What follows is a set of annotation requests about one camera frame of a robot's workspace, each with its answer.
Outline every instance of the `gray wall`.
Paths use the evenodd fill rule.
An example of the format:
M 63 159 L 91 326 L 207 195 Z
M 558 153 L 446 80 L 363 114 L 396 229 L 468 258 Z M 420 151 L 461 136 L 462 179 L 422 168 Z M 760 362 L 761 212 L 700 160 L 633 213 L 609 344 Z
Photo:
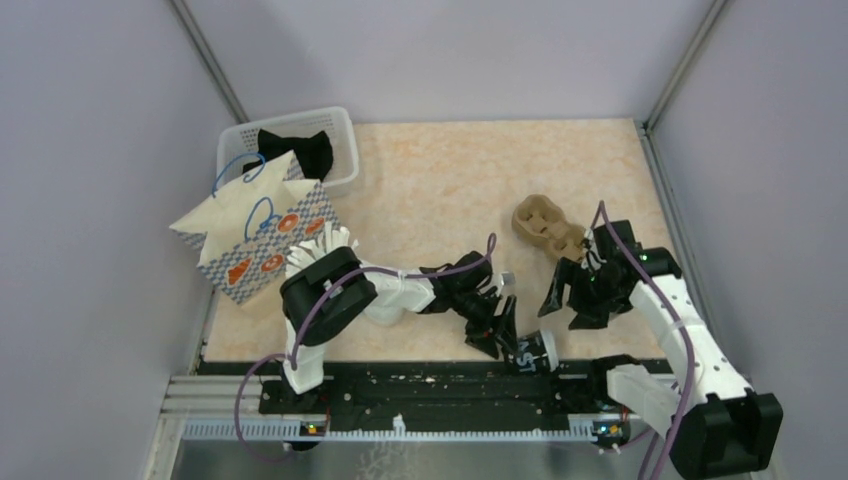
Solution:
M 342 105 L 367 122 L 645 117 L 710 4 L 188 3 L 251 118 Z
M 843 478 L 848 3 L 735 2 L 660 126 L 729 357 L 793 478 Z
M 160 0 L 0 2 L 0 478 L 139 478 L 232 123 Z

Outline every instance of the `black cup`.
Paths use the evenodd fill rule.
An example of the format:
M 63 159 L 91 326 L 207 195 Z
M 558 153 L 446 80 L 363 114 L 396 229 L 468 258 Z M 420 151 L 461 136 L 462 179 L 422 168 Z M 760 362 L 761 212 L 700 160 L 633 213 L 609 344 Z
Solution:
M 550 330 L 537 330 L 518 339 L 518 354 L 506 356 L 507 367 L 514 373 L 536 375 L 559 367 L 556 341 Z

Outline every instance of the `blue bag handle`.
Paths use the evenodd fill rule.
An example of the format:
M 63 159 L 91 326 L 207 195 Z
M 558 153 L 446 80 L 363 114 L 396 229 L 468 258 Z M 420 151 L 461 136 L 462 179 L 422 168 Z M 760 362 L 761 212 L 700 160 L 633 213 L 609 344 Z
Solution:
M 270 227 L 271 225 L 273 225 L 274 223 L 279 222 L 280 220 L 283 219 L 282 215 L 277 215 L 276 213 L 274 213 L 274 202 L 272 202 L 270 198 L 268 198 L 268 197 L 260 198 L 259 201 L 256 202 L 256 205 L 253 206 L 253 210 L 250 211 L 250 215 L 247 216 L 247 222 L 245 222 L 245 224 L 244 224 L 244 241 L 245 242 L 250 240 L 250 236 L 247 234 L 247 228 L 250 226 L 251 220 L 253 220 L 253 214 L 256 213 L 257 209 L 259 209 L 259 205 L 261 205 L 262 202 L 265 202 L 265 201 L 267 201 L 268 206 L 271 207 L 271 212 L 268 214 L 268 218 L 266 218 L 262 223 L 259 224 L 259 230 L 264 230 L 264 229 Z
M 253 174 L 253 176 L 250 176 L 250 172 L 248 172 L 248 174 L 246 174 L 244 176 L 244 183 L 252 182 L 254 178 L 256 178 L 260 173 L 262 173 L 262 170 L 265 170 L 266 160 L 265 160 L 264 155 L 262 155 L 261 153 L 258 153 L 258 152 L 242 153 L 241 155 L 237 156 L 236 158 L 230 160 L 230 162 L 227 163 L 224 166 L 224 169 L 221 170 L 221 173 L 219 173 L 218 176 L 215 177 L 215 183 L 212 184 L 212 198 L 215 198 L 215 192 L 218 191 L 218 182 L 221 181 L 221 178 L 224 177 L 224 174 L 227 173 L 227 170 L 229 170 L 230 167 L 233 166 L 233 163 L 235 163 L 237 160 L 241 160 L 244 157 L 259 157 L 259 160 L 262 161 L 262 165 L 259 166 L 259 170 L 257 170 L 256 173 Z

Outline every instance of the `patterned paper bag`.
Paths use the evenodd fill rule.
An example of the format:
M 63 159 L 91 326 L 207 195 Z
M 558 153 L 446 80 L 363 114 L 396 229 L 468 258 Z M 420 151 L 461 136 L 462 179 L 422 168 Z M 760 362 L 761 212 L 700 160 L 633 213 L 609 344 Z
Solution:
M 282 281 L 293 245 L 317 237 L 327 222 L 339 224 L 323 185 L 303 179 L 293 153 L 260 168 L 171 225 L 189 246 L 200 246 L 198 269 L 240 306 Z

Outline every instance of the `speckled surface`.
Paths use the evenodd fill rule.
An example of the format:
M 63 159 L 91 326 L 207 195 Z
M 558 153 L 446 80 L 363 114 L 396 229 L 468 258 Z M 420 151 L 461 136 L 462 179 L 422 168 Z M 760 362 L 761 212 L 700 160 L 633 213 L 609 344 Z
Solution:
M 356 125 L 360 178 L 333 200 L 339 218 L 372 263 L 412 268 L 454 262 L 484 251 L 498 234 L 496 271 L 515 273 L 518 333 L 554 331 L 561 358 L 616 353 L 661 357 L 638 312 L 606 330 L 568 331 L 573 312 L 536 312 L 554 264 L 510 228 L 513 209 L 543 193 L 569 221 L 588 226 L 604 199 L 613 219 L 630 219 L 637 239 L 671 249 L 665 221 L 629 119 Z M 222 297 L 214 308 L 207 361 L 255 360 L 284 350 L 279 295 L 251 316 Z M 463 343 L 465 321 L 448 312 L 406 314 L 393 327 L 356 319 L 327 350 L 328 360 L 486 360 Z

